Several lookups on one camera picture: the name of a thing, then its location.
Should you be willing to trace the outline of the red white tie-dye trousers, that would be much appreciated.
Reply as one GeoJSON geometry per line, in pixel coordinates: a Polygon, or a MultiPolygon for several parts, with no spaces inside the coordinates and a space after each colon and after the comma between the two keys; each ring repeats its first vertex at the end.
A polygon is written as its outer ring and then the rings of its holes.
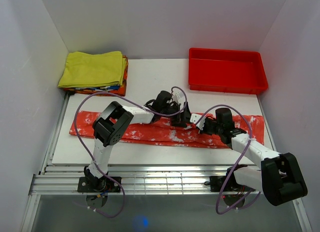
{"type": "MultiPolygon", "coordinates": [[[[249,132],[246,124],[246,122],[249,122],[253,138],[264,144],[265,121],[262,116],[245,115],[242,119],[239,115],[233,115],[232,118],[235,126],[246,132],[249,132]]],[[[153,124],[129,125],[120,140],[127,143],[156,146],[227,148],[217,135],[200,134],[196,128],[191,126],[186,128],[173,127],[169,118],[161,118],[153,124]]]]}

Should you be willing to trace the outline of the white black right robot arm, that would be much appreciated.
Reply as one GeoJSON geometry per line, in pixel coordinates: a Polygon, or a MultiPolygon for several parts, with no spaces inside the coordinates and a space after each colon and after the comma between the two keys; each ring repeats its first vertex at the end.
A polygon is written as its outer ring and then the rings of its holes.
{"type": "Polygon", "coordinates": [[[230,149],[239,152],[256,166],[255,169],[240,165],[238,161],[227,170],[220,193],[225,190],[249,188],[264,194],[274,206],[304,197],[307,185],[296,157],[291,153],[271,150],[253,138],[253,132],[246,132],[235,126],[232,108],[219,108],[215,117],[192,114],[191,123],[200,133],[217,135],[230,149]]]}

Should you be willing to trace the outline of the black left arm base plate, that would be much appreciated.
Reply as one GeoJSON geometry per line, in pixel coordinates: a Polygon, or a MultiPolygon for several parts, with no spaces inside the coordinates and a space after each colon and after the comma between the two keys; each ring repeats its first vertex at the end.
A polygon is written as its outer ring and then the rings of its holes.
{"type": "Polygon", "coordinates": [[[108,178],[100,178],[97,183],[90,182],[86,177],[80,177],[77,186],[77,192],[82,193],[103,193],[120,192],[120,186],[108,178]]]}

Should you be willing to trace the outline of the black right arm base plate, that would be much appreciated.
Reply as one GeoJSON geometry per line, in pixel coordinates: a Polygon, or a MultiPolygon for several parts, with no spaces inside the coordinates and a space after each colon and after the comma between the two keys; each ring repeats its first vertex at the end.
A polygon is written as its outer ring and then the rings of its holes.
{"type": "MultiPolygon", "coordinates": [[[[219,192],[223,186],[226,176],[210,176],[208,181],[204,182],[205,186],[210,187],[211,192],[219,192]]],[[[250,188],[245,185],[236,183],[234,178],[230,178],[225,185],[224,191],[226,192],[247,192],[250,188]]]]}

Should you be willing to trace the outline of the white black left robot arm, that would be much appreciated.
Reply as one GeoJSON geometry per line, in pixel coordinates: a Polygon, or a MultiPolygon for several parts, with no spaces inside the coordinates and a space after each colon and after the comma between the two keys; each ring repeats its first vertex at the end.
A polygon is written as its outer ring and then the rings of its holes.
{"type": "Polygon", "coordinates": [[[126,107],[116,101],[111,102],[92,126],[94,151],[90,154],[90,165],[84,168],[88,185],[97,192],[105,188],[112,148],[131,124],[153,124],[163,117],[170,119],[171,126],[188,127],[191,113],[183,90],[161,91],[156,99],[140,107],[126,107]]]}

